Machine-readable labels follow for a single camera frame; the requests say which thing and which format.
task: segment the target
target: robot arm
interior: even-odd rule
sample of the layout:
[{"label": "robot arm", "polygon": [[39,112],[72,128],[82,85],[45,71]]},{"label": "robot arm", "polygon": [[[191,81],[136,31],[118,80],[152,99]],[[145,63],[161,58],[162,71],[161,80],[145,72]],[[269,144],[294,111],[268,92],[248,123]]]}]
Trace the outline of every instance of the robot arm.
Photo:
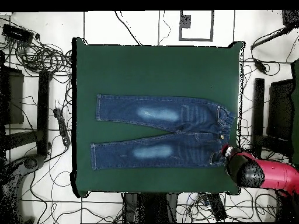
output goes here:
[{"label": "robot arm", "polygon": [[225,145],[226,171],[239,187],[265,188],[278,191],[283,208],[289,208],[299,221],[299,172],[295,167],[281,162],[257,159],[239,148]]}]

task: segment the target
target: jeans leg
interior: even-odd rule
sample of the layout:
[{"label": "jeans leg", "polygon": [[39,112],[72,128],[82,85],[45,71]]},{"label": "jeans leg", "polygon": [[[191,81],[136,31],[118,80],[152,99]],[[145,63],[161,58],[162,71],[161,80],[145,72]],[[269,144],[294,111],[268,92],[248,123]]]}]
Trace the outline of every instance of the jeans leg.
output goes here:
[{"label": "jeans leg", "polygon": [[204,99],[171,96],[98,95],[96,119],[162,130],[220,134],[231,113]]},{"label": "jeans leg", "polygon": [[175,134],[133,141],[92,143],[92,168],[215,167],[223,160],[217,134]]}]

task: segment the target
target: black border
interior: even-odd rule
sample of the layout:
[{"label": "black border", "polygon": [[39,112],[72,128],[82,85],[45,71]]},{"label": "black border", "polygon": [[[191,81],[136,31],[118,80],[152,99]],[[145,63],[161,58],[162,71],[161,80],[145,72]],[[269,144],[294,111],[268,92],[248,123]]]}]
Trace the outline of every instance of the black border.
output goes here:
[{"label": "black border", "polygon": [[182,38],[182,16],[183,11],[180,11],[180,27],[179,27],[179,41],[207,41],[213,42],[214,37],[214,10],[211,11],[211,30],[210,30],[210,38]]}]

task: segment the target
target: grout line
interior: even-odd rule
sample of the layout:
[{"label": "grout line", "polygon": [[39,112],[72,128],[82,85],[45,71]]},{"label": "grout line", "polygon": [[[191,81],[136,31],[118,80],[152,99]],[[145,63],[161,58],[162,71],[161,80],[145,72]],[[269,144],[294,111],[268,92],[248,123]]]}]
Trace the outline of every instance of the grout line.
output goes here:
[{"label": "grout line", "polygon": [[236,10],[234,10],[234,29],[232,30],[232,42],[235,41],[235,21],[236,21]]},{"label": "grout line", "polygon": [[82,212],[83,212],[83,198],[81,198],[81,215],[80,215],[80,224],[82,224]]},{"label": "grout line", "polygon": [[[21,199],[23,202],[63,202],[63,203],[74,203],[74,204],[80,204],[81,201],[58,201],[58,200],[37,200],[37,199]],[[89,204],[122,204],[123,202],[100,202],[100,201],[84,201],[84,203]]]},{"label": "grout line", "polygon": [[158,45],[160,41],[160,10],[159,10],[159,20],[158,20]]},{"label": "grout line", "polygon": [[85,12],[83,12],[83,39],[85,39]]},{"label": "grout line", "polygon": [[[41,200],[34,199],[22,199],[23,202],[43,202]],[[62,202],[62,203],[75,203],[81,204],[81,201],[57,201],[57,200],[44,200],[44,202]],[[123,202],[100,202],[100,201],[84,201],[87,204],[122,204]],[[192,204],[177,204],[177,206],[192,206]],[[254,206],[235,206],[235,205],[226,205],[226,208],[254,208]],[[257,208],[267,208],[266,206],[257,206]]]}]

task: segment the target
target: seam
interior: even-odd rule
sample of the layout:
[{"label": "seam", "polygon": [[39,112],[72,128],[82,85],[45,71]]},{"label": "seam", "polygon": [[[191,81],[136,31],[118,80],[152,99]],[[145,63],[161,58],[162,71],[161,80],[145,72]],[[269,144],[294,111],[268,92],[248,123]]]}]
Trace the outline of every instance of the seam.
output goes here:
[{"label": "seam", "polygon": [[93,145],[93,155],[95,157],[94,167],[96,167],[96,149],[95,149],[95,145]]},{"label": "seam", "polygon": [[155,101],[160,101],[160,102],[192,102],[192,103],[201,103],[201,104],[210,104],[214,106],[220,106],[217,103],[213,103],[210,101],[202,100],[202,99],[145,99],[142,98],[142,96],[137,96],[137,97],[129,97],[129,96],[119,96],[119,97],[113,97],[113,96],[106,96],[106,95],[101,95],[102,98],[104,99],[113,99],[113,100],[155,100]]},{"label": "seam", "polygon": [[[216,166],[219,166],[220,163],[214,163],[212,164],[212,166],[216,167]],[[130,164],[130,165],[127,165],[127,166],[123,166],[122,164],[121,165],[113,165],[113,166],[99,166],[97,167],[96,169],[97,170],[100,170],[100,169],[119,169],[119,168],[122,168],[122,169],[132,169],[132,168],[141,168],[141,167],[157,167],[157,168],[163,168],[163,167],[169,167],[169,166],[183,166],[184,168],[200,168],[200,167],[211,167],[209,165],[206,165],[206,164],[201,164],[201,165],[198,165],[197,163],[193,163],[193,164],[185,164],[185,163],[164,163],[164,164],[160,164],[160,163],[155,163],[155,164]]]},{"label": "seam", "polygon": [[214,156],[215,152],[212,152],[211,156],[210,156],[210,165],[212,165],[212,159],[213,159],[213,156]]},{"label": "seam", "polygon": [[99,109],[98,109],[98,119],[100,120],[100,98],[99,98]]},{"label": "seam", "polygon": [[162,136],[157,136],[157,137],[152,137],[152,138],[141,138],[141,139],[136,139],[133,141],[122,141],[122,142],[107,142],[107,143],[93,143],[92,145],[94,147],[99,147],[99,146],[109,146],[109,145],[123,145],[123,144],[141,144],[143,142],[147,141],[153,141],[153,140],[159,140],[159,139],[167,139],[172,137],[174,134],[166,134]]},{"label": "seam", "polygon": [[167,127],[154,125],[154,124],[146,124],[146,123],[143,123],[143,122],[136,122],[136,121],[129,121],[129,120],[112,120],[112,119],[108,119],[108,118],[102,118],[102,119],[99,119],[99,120],[101,120],[101,121],[110,121],[110,122],[118,122],[118,123],[137,124],[137,125],[142,125],[142,126],[149,126],[149,127],[154,127],[156,129],[161,129],[161,130],[164,130],[164,131],[173,132],[173,133],[176,131],[175,129],[170,129],[170,128],[167,128]]}]

